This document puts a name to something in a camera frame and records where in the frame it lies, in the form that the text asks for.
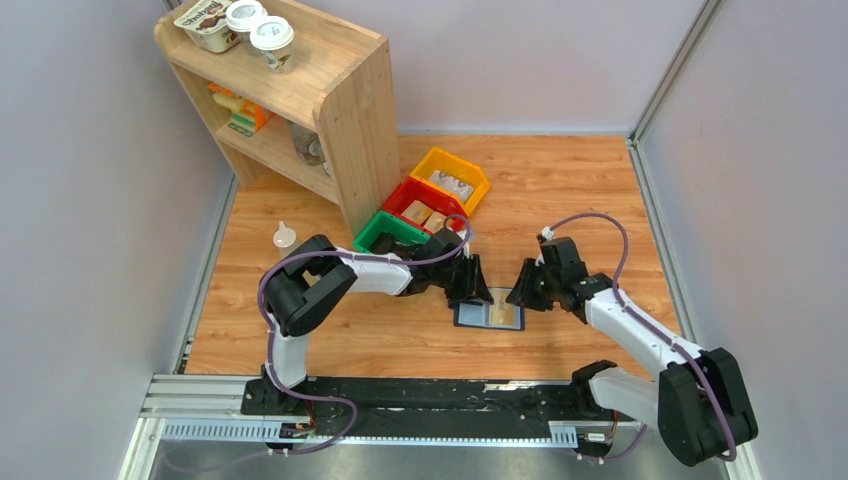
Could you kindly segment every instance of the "cable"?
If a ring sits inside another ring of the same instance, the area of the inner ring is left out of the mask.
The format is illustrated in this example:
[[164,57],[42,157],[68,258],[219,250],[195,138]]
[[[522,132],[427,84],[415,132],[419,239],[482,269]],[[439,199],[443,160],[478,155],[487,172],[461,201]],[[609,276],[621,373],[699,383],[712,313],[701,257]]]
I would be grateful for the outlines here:
[[[733,433],[730,430],[730,425],[727,423],[727,417],[724,416],[724,412],[721,410],[721,406],[718,403],[718,398],[716,398],[715,391],[713,390],[713,387],[707,381],[707,377],[704,375],[704,372],[701,371],[701,368],[695,362],[695,359],[692,358],[692,356],[689,354],[689,352],[686,351],[686,349],[681,347],[679,344],[675,343],[674,340],[671,337],[669,337],[668,335],[663,333],[663,331],[658,329],[655,325],[651,324],[651,322],[649,322],[646,318],[644,318],[642,315],[640,315],[639,312],[634,310],[632,307],[626,305],[625,302],[624,302],[624,298],[622,298],[622,296],[621,296],[621,292],[619,291],[619,287],[618,287],[618,280],[621,277],[621,272],[622,272],[622,270],[624,270],[624,263],[627,262],[627,256],[630,253],[630,239],[627,236],[627,231],[624,229],[624,225],[622,225],[621,222],[619,222],[618,220],[616,220],[612,216],[607,215],[605,213],[584,212],[584,213],[578,213],[576,215],[572,215],[570,217],[567,217],[567,218],[560,220],[559,222],[553,224],[550,227],[550,230],[552,230],[552,231],[556,230],[557,228],[559,228],[559,227],[561,227],[561,226],[565,225],[566,223],[571,222],[573,220],[577,220],[579,218],[588,218],[588,217],[602,218],[604,220],[607,220],[607,221],[611,222],[613,225],[615,225],[618,228],[618,231],[621,232],[621,238],[623,240],[623,246],[622,246],[622,251],[621,251],[621,260],[618,262],[618,266],[616,267],[615,273],[612,276],[612,292],[613,292],[613,295],[615,296],[616,301],[619,303],[619,305],[621,305],[621,307],[634,320],[636,320],[640,325],[645,327],[648,331],[653,333],[657,338],[659,338],[661,341],[663,341],[666,345],[670,346],[672,348],[672,351],[679,353],[680,356],[683,357],[686,360],[686,363],[689,365],[689,367],[695,373],[695,376],[698,377],[698,382],[704,388],[704,391],[707,394],[707,399],[709,399],[710,405],[713,407],[713,410],[715,411],[716,417],[718,418],[719,425],[721,426],[722,433],[724,434],[724,438],[727,441],[728,454],[727,455],[719,454],[717,456],[718,456],[718,458],[720,458],[720,459],[722,459],[726,462],[732,462],[732,461],[736,460],[736,441],[733,438]],[[636,437],[636,440],[633,441],[633,444],[631,444],[630,447],[627,448],[627,450],[625,450],[624,452],[622,452],[618,455],[615,455],[614,457],[612,457],[612,458],[610,458],[609,460],[606,460],[606,461],[610,461],[612,459],[618,460],[618,459],[625,457],[626,455],[629,455],[630,452],[632,452],[633,449],[636,448],[636,445],[638,445],[638,443],[642,440],[642,437],[644,436],[643,433],[644,433],[645,428],[646,427],[642,427],[643,431],[640,432],[640,435]]]
[[277,322],[275,322],[271,318],[271,315],[268,313],[268,310],[265,308],[264,293],[265,293],[265,288],[268,286],[268,281],[271,279],[271,277],[276,275],[277,272],[279,272],[286,265],[288,265],[292,262],[298,261],[298,260],[306,259],[306,258],[339,257],[339,258],[345,258],[345,259],[354,260],[354,261],[362,260],[362,261],[367,261],[367,262],[389,263],[389,264],[392,264],[392,265],[405,265],[405,266],[429,265],[431,263],[438,263],[438,262],[441,262],[442,260],[447,260],[448,258],[452,258],[455,255],[459,254],[462,251],[462,249],[465,248],[465,245],[467,245],[468,242],[471,241],[471,237],[473,237],[473,235],[474,235],[474,231],[471,229],[471,222],[469,222],[468,218],[466,218],[463,215],[459,215],[459,214],[448,215],[444,220],[444,224],[447,225],[447,221],[454,219],[454,218],[460,219],[465,223],[465,228],[466,228],[465,238],[462,239],[462,241],[459,243],[459,245],[456,248],[454,248],[453,250],[451,250],[448,253],[445,253],[444,255],[439,255],[437,257],[427,258],[427,259],[424,259],[424,260],[401,260],[401,259],[395,259],[395,258],[382,257],[382,256],[378,256],[378,255],[367,255],[367,254],[355,254],[355,253],[350,253],[350,252],[340,252],[338,250],[307,252],[307,253],[300,253],[300,254],[297,254],[297,255],[293,255],[293,256],[289,256],[289,257],[284,258],[283,260],[278,262],[276,265],[271,267],[267,272],[265,272],[265,275],[263,275],[262,279],[259,281],[259,289],[258,289],[258,292],[257,292],[257,295],[256,295],[256,303],[257,303],[257,306],[259,307],[259,313],[262,315],[262,318],[265,320],[265,323],[268,324],[268,349],[267,349],[267,352],[268,352],[268,368],[266,370],[268,372],[268,378],[271,379],[271,383],[273,383],[275,387],[277,387],[281,392],[285,393],[286,395],[290,395],[292,397],[299,398],[301,400],[309,400],[309,401],[312,401],[312,402],[333,402],[333,403],[342,403],[342,404],[349,406],[350,409],[351,409],[351,412],[352,412],[350,421],[347,423],[347,425],[345,425],[345,427],[339,433],[337,433],[336,435],[333,435],[333,437],[330,438],[329,440],[322,442],[318,445],[312,446],[312,447],[303,448],[303,449],[300,449],[300,450],[269,450],[269,451],[251,453],[251,454],[245,455],[241,458],[237,458],[237,459],[233,460],[232,462],[225,463],[225,464],[222,464],[222,465],[216,465],[214,467],[205,467],[205,468],[198,468],[198,469],[183,468],[183,467],[180,467],[180,466],[177,466],[177,465],[174,465],[173,463],[171,463],[170,460],[168,460],[167,455],[162,456],[162,463],[164,463],[171,470],[175,470],[175,471],[180,472],[180,473],[187,473],[187,474],[209,473],[209,472],[214,472],[216,470],[224,470],[226,468],[232,467],[233,465],[237,465],[239,463],[246,462],[246,461],[252,460],[254,458],[260,458],[260,457],[263,457],[263,456],[267,456],[271,452],[283,454],[283,455],[305,455],[307,453],[314,453],[314,452],[323,450],[323,449],[333,445],[338,439],[343,437],[353,427],[354,422],[356,422],[358,410],[356,408],[355,403],[351,402],[350,400],[348,400],[346,398],[322,397],[322,396],[317,396],[317,395],[306,395],[306,394],[302,394],[302,393],[299,393],[299,392],[295,392],[294,390],[286,388],[282,384],[282,382],[279,379],[279,376],[277,375],[277,371],[274,369],[274,359],[273,359],[274,349],[273,349],[273,346],[274,346],[274,333],[277,332]]

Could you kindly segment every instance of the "white cup lid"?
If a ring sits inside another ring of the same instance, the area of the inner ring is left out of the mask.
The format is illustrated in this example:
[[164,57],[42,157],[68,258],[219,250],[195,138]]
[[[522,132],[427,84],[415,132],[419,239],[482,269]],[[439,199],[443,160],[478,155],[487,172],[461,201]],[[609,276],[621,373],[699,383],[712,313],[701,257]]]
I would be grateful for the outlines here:
[[249,32],[250,27],[268,12],[256,0],[239,0],[227,9],[227,26],[234,32]]
[[293,39],[294,29],[283,17],[263,17],[250,28],[250,43],[260,50],[283,48]]

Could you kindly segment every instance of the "gray wall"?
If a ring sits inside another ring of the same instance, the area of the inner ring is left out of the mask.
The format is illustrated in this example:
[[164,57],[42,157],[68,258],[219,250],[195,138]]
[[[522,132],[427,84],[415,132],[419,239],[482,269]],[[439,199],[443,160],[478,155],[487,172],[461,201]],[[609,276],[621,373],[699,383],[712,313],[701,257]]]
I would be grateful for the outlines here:
[[644,142],[697,339],[767,479],[844,478],[848,4],[728,0]]
[[230,174],[153,42],[161,3],[4,8],[0,478],[114,478]]
[[702,0],[302,0],[388,36],[405,130],[629,131]]

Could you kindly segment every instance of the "paper cup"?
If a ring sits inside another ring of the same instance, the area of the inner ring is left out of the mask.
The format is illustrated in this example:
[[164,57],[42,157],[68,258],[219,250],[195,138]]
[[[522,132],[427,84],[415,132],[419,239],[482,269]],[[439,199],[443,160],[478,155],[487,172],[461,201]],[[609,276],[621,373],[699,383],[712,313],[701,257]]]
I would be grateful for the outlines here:
[[293,40],[294,29],[282,17],[265,17],[250,30],[250,43],[260,51],[268,68],[277,73],[294,70]]

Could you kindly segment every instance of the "wooden floor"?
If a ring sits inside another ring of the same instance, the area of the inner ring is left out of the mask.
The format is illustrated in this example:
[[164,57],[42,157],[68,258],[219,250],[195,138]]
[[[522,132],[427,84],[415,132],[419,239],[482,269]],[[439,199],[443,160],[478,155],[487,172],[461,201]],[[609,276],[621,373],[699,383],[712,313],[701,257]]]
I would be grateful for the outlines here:
[[[642,308],[678,331],[636,178],[620,137],[404,136],[403,173],[431,146],[480,165],[492,183],[471,217],[490,286],[512,287],[525,257],[539,254],[535,234],[583,211],[605,212],[627,228],[631,253],[621,285]],[[186,373],[258,374],[266,326],[255,298],[259,277],[279,260],[271,237],[279,220],[301,238],[327,235],[350,248],[338,208],[269,174],[239,190],[224,235]],[[590,273],[612,275],[621,238],[612,225],[582,219],[557,231],[577,241]],[[414,297],[346,296],[312,335],[312,375],[566,379],[609,359],[638,364],[603,334],[561,310],[527,312],[523,332],[453,326],[442,291]]]

